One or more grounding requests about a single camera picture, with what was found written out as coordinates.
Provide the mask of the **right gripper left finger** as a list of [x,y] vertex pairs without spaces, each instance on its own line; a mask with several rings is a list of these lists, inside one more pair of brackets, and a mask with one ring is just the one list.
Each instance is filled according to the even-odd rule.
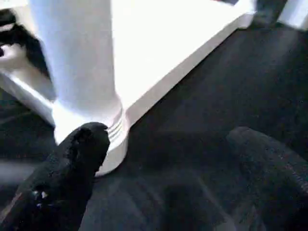
[[73,130],[17,188],[0,216],[2,231],[77,231],[96,172],[110,146],[107,125]]

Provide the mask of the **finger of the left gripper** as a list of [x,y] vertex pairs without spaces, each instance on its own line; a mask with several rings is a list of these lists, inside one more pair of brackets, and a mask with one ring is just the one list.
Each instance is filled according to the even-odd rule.
[[16,15],[12,10],[3,9],[0,11],[0,26],[7,25],[12,25],[12,27],[0,32],[0,45],[19,45],[25,50],[27,60],[42,74],[50,77],[39,39],[23,25],[17,23]]

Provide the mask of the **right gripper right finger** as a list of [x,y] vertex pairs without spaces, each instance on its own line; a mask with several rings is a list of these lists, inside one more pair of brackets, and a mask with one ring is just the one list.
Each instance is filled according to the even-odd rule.
[[282,142],[248,127],[226,137],[269,231],[308,229],[308,163]]

